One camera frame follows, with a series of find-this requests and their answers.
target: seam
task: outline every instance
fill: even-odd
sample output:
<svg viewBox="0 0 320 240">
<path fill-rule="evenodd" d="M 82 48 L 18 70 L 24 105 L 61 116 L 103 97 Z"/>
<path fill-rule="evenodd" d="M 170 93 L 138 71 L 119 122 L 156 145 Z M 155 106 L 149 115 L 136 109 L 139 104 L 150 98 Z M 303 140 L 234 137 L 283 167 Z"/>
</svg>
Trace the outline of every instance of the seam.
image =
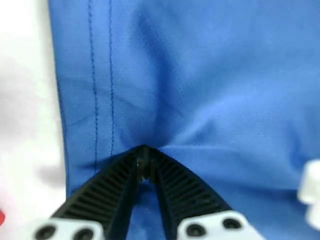
<svg viewBox="0 0 320 240">
<path fill-rule="evenodd" d="M 60 115 L 61 115 L 61 124 L 62 124 L 62 141 L 63 141 L 63 148 L 64 148 L 64 160 L 65 160 L 65 192 L 66 192 L 66 197 L 68 198 L 69 196 L 69 189 L 70 189 L 70 172 L 69 172 L 69 152 L 68 152 L 68 145 L 67 145 L 67 124 L 66 124 L 66 115 L 65 115 L 65 109 L 64 109 L 64 104 L 62 100 L 62 94 L 60 90 L 60 84 L 58 77 L 56 78 L 56 86 L 57 86 L 57 92 L 58 92 L 58 101 L 59 101 L 59 106 L 60 106 Z"/>
<path fill-rule="evenodd" d="M 114 103 L 114 73 L 113 73 L 113 43 L 112 43 L 112 0 L 109 0 L 109 72 L 110 72 L 110 100 L 111 100 L 111 147 L 110 157 L 115 145 L 115 103 Z"/>
<path fill-rule="evenodd" d="M 89 24 L 89 42 L 90 42 L 90 61 L 91 61 L 91 77 L 92 77 L 92 90 L 94 95 L 94 131 L 95 131 L 95 140 L 94 140 L 94 171 L 93 175 L 97 171 L 97 148 L 98 148 L 98 97 L 97 97 L 97 85 L 96 85 L 96 66 L 95 66 L 95 52 L 93 44 L 93 30 L 92 30 L 92 0 L 88 0 L 88 24 Z"/>
</svg>

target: blue fabric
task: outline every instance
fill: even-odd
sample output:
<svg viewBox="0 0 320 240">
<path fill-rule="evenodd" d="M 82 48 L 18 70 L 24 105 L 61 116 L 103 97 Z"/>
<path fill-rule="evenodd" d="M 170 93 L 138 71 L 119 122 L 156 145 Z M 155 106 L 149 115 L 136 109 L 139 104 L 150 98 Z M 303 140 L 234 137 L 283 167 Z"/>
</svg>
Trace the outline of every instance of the blue fabric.
<svg viewBox="0 0 320 240">
<path fill-rule="evenodd" d="M 268 239 L 319 239 L 296 190 L 320 157 L 320 1 L 50 0 L 67 195 L 147 144 Z M 127 239 L 164 239 L 153 187 Z"/>
</svg>

